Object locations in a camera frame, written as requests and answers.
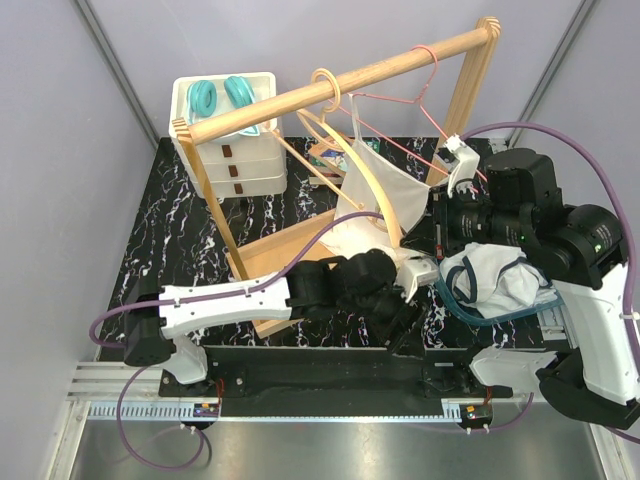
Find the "white plastic drawer unit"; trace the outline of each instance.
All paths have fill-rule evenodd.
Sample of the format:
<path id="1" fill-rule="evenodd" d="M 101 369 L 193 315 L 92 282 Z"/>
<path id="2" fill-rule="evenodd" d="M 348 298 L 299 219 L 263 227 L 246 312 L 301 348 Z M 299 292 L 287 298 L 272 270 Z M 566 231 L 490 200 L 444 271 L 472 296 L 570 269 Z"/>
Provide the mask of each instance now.
<path id="1" fill-rule="evenodd" d="M 195 178 L 193 170 L 185 165 L 190 176 Z M 204 170 L 212 183 L 220 181 L 260 180 L 282 175 L 284 169 L 282 157 L 248 162 L 205 163 Z"/>
<path id="2" fill-rule="evenodd" d="M 196 187 L 198 196 L 202 197 L 202 189 L 198 185 L 193 172 L 187 170 L 191 182 Z M 237 198 L 237 197 L 255 197 L 260 195 L 276 195 L 287 189 L 287 175 L 283 173 L 277 177 L 261 178 L 259 180 L 243 180 L 242 182 L 225 181 L 211 182 L 216 197 L 218 198 Z"/>
<path id="3" fill-rule="evenodd" d="M 216 87 L 218 101 L 214 116 L 233 110 L 224 89 L 224 80 L 230 75 L 183 77 L 173 84 L 169 135 L 200 197 L 202 188 L 198 185 L 189 160 L 178 142 L 171 121 L 180 117 L 189 118 L 187 90 L 189 85 L 198 80 L 210 80 Z M 249 81 L 258 102 L 276 95 L 276 79 L 272 73 L 233 75 L 241 75 Z M 272 119 L 259 125 L 258 136 L 245 136 L 236 132 L 196 147 L 217 197 L 275 195 L 286 190 L 285 152 L 271 133 L 275 128 L 282 132 L 278 120 Z"/>

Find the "drawer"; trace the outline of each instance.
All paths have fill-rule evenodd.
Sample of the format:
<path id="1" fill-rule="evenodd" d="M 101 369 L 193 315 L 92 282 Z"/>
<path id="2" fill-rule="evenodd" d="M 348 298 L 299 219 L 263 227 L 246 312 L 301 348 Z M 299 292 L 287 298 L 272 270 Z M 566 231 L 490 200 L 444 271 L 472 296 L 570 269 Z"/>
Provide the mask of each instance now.
<path id="1" fill-rule="evenodd" d="M 189 172 L 189 176 L 195 178 L 191 166 L 185 165 L 185 168 Z M 268 160 L 248 162 L 205 163 L 204 169 L 210 182 L 256 180 L 277 177 L 285 172 L 284 158 L 280 156 Z"/>
<path id="2" fill-rule="evenodd" d="M 259 137 L 242 137 L 228 145 L 207 142 L 196 147 L 202 163 L 250 162 L 284 156 L 282 145 L 271 133 Z"/>
<path id="3" fill-rule="evenodd" d="M 211 182 L 211 188 L 213 188 L 218 198 L 276 195 L 287 189 L 287 176 L 283 173 L 277 177 L 262 178 L 259 180 Z"/>

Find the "gray wall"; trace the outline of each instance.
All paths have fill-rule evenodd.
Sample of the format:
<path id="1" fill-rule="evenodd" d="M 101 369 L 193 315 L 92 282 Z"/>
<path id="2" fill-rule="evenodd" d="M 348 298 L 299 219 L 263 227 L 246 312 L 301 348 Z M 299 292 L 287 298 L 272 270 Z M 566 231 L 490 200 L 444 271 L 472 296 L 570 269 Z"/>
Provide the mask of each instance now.
<path id="1" fill-rule="evenodd" d="M 563 64 L 535 118 L 572 136 L 602 163 L 626 206 L 640 243 L 638 178 L 638 57 L 640 3 L 600 2 Z M 610 206 L 596 175 L 575 153 L 542 134 L 524 136 L 529 146 L 555 160 L 558 182 L 569 203 Z M 640 304 L 636 281 L 636 308 Z M 640 422 L 631 430 L 640 436 Z M 626 444 L 640 478 L 640 447 Z"/>
<path id="2" fill-rule="evenodd" d="M 71 2 L 0 16 L 0 470 L 40 478 L 153 160 Z"/>
<path id="3" fill-rule="evenodd" d="M 279 91 L 306 85 L 325 67 L 338 74 L 473 29 L 493 15 L 502 39 L 471 125 L 516 119 L 579 0 L 92 0 L 157 131 L 167 135 L 171 85 L 178 77 L 272 71 Z M 443 62 L 427 107 L 444 123 L 462 57 Z M 431 67 L 368 91 L 413 97 Z M 435 134 L 417 109 L 362 99 L 360 113 L 391 135 Z M 343 113 L 330 118 L 344 131 Z M 304 135 L 295 115 L 287 135 Z"/>

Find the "cable tie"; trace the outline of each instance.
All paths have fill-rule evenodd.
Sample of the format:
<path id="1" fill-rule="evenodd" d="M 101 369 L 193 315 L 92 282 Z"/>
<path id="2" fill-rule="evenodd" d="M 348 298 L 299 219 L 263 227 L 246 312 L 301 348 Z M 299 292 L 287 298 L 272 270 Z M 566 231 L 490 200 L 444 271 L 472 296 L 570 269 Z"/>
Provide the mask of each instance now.
<path id="1" fill-rule="evenodd" d="M 631 312 L 631 314 L 621 313 L 620 318 L 624 320 L 640 320 L 640 313 L 635 311 Z"/>

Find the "white garment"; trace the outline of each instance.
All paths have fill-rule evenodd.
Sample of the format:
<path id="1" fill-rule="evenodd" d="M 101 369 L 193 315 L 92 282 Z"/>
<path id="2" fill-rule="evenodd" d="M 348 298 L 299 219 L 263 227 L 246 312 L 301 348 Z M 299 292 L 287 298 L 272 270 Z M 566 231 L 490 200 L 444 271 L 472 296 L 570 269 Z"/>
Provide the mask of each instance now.
<path id="1" fill-rule="evenodd" d="M 526 258 L 519 247 L 470 243 L 445 258 L 440 272 L 461 304 L 493 318 L 556 299 L 555 289 Z"/>
<path id="2" fill-rule="evenodd" d="M 389 201 L 398 218 L 398 223 L 405 232 L 411 230 L 424 215 L 429 198 L 429 186 L 403 172 L 381 157 L 362 140 L 360 124 L 358 123 L 358 109 L 352 95 L 349 95 L 352 105 L 352 120 L 355 141 L 353 149 L 362 161 L 369 167 L 382 189 L 389 197 Z M 357 204 L 363 204 L 365 211 L 380 212 L 378 202 L 366 179 L 353 164 L 351 158 L 345 155 L 347 174 L 341 190 Z M 335 218 L 340 218 L 356 209 L 342 197 L 338 198 Z M 333 254 L 344 255 L 347 258 L 357 253 L 366 252 L 371 248 L 379 248 L 387 253 L 394 261 L 399 262 L 407 256 L 408 250 L 391 248 L 389 234 L 384 228 L 382 220 L 372 219 L 377 228 L 368 218 L 360 217 L 348 220 L 335 226 L 320 240 Z"/>

